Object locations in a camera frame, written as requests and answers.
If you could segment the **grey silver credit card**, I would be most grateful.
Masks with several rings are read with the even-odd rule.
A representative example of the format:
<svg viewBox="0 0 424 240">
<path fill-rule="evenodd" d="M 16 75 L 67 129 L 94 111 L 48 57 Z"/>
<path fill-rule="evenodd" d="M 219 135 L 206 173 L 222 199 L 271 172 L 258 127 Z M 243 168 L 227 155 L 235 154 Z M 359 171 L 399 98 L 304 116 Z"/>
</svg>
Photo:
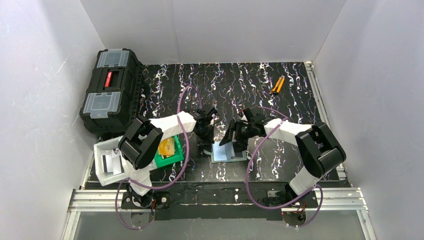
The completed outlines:
<svg viewBox="0 0 424 240">
<path fill-rule="evenodd" d="M 227 159 L 230 162 L 245 161 L 247 159 L 247 155 L 245 151 L 234 152 L 233 143 L 231 142 L 227 148 Z"/>
</svg>

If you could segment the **green plastic bin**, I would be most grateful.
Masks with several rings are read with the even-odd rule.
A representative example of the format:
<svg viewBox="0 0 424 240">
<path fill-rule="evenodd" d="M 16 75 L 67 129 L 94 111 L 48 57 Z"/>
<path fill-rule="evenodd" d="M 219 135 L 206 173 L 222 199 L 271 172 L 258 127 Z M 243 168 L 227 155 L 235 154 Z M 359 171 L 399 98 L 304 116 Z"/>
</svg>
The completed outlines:
<svg viewBox="0 0 424 240">
<path fill-rule="evenodd" d="M 177 135 L 168 137 L 159 143 L 154 156 L 154 163 L 157 168 L 172 165 L 183 160 L 183 150 Z"/>
</svg>

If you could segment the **white bin with silver cards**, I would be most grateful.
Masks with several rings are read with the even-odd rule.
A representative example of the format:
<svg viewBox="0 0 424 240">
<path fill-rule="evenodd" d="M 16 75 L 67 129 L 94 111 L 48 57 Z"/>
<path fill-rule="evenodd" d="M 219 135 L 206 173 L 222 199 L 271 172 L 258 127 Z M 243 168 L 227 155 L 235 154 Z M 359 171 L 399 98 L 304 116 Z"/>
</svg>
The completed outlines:
<svg viewBox="0 0 424 240">
<path fill-rule="evenodd" d="M 118 148 L 122 136 L 93 145 L 95 173 L 102 187 L 128 178 L 126 163 Z"/>
</svg>

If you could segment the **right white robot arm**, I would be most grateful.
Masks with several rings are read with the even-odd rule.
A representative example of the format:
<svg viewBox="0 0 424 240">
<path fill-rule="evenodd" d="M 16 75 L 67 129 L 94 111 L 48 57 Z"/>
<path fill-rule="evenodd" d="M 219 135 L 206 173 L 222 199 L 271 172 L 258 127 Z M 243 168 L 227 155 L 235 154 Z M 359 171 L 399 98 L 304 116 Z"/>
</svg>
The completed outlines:
<svg viewBox="0 0 424 240">
<path fill-rule="evenodd" d="M 230 121 L 219 145 L 232 143 L 234 152 L 242 152 L 247 150 L 249 139 L 268 137 L 296 146 L 303 167 L 285 186 L 285 193 L 291 198 L 303 194 L 347 158 L 325 122 L 293 123 L 266 116 L 259 106 L 245 108 L 242 112 L 243 117 Z"/>
</svg>

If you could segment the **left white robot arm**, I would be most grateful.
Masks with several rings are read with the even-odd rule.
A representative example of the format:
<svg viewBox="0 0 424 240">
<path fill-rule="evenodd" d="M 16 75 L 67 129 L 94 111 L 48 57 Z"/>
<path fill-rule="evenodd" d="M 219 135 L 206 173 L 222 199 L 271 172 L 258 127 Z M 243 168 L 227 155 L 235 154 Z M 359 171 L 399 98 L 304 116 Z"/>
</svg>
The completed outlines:
<svg viewBox="0 0 424 240">
<path fill-rule="evenodd" d="M 162 118 L 137 117 L 118 143 L 122 157 L 129 167 L 129 192 L 140 197 L 154 190 L 150 171 L 155 165 L 155 155 L 160 142 L 175 135 L 196 135 L 196 144 L 207 155 L 214 144 L 214 117 L 218 110 L 205 105 L 201 109 L 187 109 Z"/>
</svg>

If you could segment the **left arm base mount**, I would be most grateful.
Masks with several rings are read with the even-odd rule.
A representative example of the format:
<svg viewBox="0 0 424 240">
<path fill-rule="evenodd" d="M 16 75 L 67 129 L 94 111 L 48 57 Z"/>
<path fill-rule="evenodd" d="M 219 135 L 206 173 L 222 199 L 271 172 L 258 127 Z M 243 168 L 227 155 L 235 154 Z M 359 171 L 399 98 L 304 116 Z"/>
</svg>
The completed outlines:
<svg viewBox="0 0 424 240">
<path fill-rule="evenodd" d="M 144 196 L 135 192 L 126 191 L 122 200 L 117 203 L 118 210 L 129 211 L 132 228 L 141 229 L 155 220 L 157 210 L 166 210 L 170 207 L 171 196 L 167 191 L 150 190 Z"/>
</svg>

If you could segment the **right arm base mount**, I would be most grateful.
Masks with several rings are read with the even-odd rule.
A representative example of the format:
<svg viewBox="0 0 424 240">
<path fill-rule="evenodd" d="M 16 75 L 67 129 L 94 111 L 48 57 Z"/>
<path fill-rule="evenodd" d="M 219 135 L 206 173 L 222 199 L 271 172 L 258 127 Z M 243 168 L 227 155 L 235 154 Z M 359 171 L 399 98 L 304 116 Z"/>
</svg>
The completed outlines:
<svg viewBox="0 0 424 240">
<path fill-rule="evenodd" d="M 285 207 L 287 210 L 281 211 L 282 219 L 286 225 L 299 228 L 308 225 L 317 217 L 321 201 L 318 200 L 313 190 L 304 194 L 297 201 L 293 201 L 295 197 L 295 195 L 285 190 L 270 190 L 263 199 L 263 203 L 266 207 L 277 207 L 291 202 Z"/>
</svg>

